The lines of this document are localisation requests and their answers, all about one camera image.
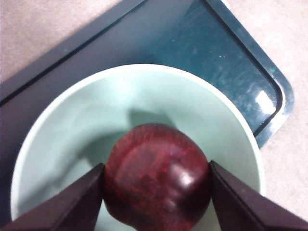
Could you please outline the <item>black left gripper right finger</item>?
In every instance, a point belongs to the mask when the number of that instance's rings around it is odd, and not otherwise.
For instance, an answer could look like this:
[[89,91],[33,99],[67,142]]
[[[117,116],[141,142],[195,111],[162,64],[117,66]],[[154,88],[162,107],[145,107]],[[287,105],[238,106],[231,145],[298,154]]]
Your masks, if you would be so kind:
[[308,222],[210,162],[212,200],[223,231],[306,231]]

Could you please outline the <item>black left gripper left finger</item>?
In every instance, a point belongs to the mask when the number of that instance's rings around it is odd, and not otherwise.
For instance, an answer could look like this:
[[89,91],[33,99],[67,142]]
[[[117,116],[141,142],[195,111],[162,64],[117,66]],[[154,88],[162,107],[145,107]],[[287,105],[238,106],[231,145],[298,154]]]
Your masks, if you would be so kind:
[[6,224],[2,231],[92,231],[103,199],[100,163],[60,193]]

